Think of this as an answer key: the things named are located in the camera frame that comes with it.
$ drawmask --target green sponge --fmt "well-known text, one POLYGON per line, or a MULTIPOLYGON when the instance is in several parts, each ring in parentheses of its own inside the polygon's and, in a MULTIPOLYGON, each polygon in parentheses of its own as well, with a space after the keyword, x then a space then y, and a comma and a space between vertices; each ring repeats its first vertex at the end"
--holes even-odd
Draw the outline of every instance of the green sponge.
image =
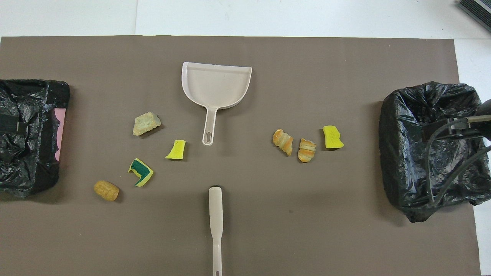
POLYGON ((137 187, 141 187, 147 183, 147 181, 152 177, 153 175, 153 170, 149 168, 145 163, 143 163, 140 159, 135 158, 133 162, 131 163, 130 168, 128 169, 128 172, 133 172, 138 176, 140 179, 138 182, 135 184, 137 187))

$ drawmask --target white handle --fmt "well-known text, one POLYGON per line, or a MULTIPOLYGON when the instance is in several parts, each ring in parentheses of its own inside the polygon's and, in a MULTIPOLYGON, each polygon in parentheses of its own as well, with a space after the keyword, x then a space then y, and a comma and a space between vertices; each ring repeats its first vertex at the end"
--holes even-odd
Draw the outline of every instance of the white handle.
POLYGON ((213 276, 222 276, 221 273, 221 243, 213 244, 213 276))
POLYGON ((213 132, 215 131, 215 119, 217 118, 217 108, 206 108, 205 131, 203 132, 203 145, 213 144, 213 132))
POLYGON ((208 190, 210 201, 210 229, 213 238, 213 276, 222 276, 221 272, 221 236, 223 233, 223 204, 221 188, 208 190))

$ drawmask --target black cable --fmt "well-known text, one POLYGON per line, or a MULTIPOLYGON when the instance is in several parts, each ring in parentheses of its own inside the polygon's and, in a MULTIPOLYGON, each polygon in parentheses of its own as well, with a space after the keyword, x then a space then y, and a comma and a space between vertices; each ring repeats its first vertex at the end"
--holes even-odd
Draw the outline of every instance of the black cable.
POLYGON ((464 172, 466 169, 468 169, 473 162, 475 162, 477 159, 481 158, 483 155, 491 151, 491 146, 485 147, 481 149, 480 151, 476 152, 473 156, 471 156, 469 159, 465 160, 457 169, 455 169, 452 174, 447 178, 445 181, 445 184, 440 189, 440 192, 438 192, 438 196, 436 197, 436 200, 433 202, 433 206, 437 206, 443 196, 445 195, 445 192, 447 192, 448 188, 452 184, 452 181, 460 175, 460 173, 464 172))
POLYGON ((428 142, 426 144, 426 162, 425 162, 425 169, 426 169, 426 191, 428 193, 428 198, 430 200, 431 203, 434 203, 434 199, 433 199, 433 192, 432 192, 432 186, 431 186, 431 181, 430 181, 430 149, 431 149, 431 144, 433 143, 433 141, 435 141, 436 137, 441 133, 443 132, 445 129, 455 125, 455 124, 458 124, 458 123, 466 123, 467 122, 467 118, 461 118, 461 119, 457 119, 457 120, 454 120, 454 121, 451 121, 451 122, 448 122, 446 124, 444 124, 443 126, 437 128, 435 130, 435 132, 433 132, 433 134, 430 136, 430 138, 428 139, 428 142))

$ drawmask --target garbage bag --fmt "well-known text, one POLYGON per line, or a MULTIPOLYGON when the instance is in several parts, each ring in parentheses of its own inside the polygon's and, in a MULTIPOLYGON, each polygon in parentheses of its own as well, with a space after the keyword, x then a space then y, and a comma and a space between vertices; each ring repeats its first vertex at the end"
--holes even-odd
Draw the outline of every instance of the garbage bag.
MULTIPOLYGON (((466 84, 425 83, 398 89, 383 101, 379 148, 383 187, 389 202, 411 222, 426 221, 444 206, 491 198, 491 176, 486 155, 475 161, 461 181, 452 182, 438 206, 429 203, 426 187, 423 126, 446 118, 472 116, 481 104, 476 90, 466 84)), ((482 138, 437 139, 430 150, 433 195, 466 159, 483 149, 482 138)))
POLYGON ((26 197, 58 181, 55 108, 65 109, 70 87, 46 80, 0 80, 0 191, 26 197), (16 118, 26 128, 6 130, 7 119, 16 118))

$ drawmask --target sponge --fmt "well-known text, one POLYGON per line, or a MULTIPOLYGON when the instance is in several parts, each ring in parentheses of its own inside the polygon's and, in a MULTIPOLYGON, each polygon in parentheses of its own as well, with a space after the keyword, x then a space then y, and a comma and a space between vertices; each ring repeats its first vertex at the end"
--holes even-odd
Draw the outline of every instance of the sponge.
POLYGON ((154 128, 161 126, 160 119, 153 112, 147 112, 135 118, 135 125, 133 126, 133 135, 140 136, 147 131, 151 131, 154 128))
POLYGON ((325 126, 322 128, 324 136, 326 137, 326 148, 342 148, 344 146, 341 138, 341 134, 335 126, 325 126))
POLYGON ((165 157, 166 159, 182 159, 184 154, 184 146, 186 145, 186 141, 184 140, 175 140, 174 146, 170 150, 170 153, 165 157))
POLYGON ((138 176, 140 179, 137 181, 135 186, 141 187, 147 183, 147 181, 152 177, 153 171, 151 168, 149 168, 145 163, 143 163, 140 159, 135 158, 133 162, 131 163, 131 166, 128 170, 128 172, 133 172, 138 176))

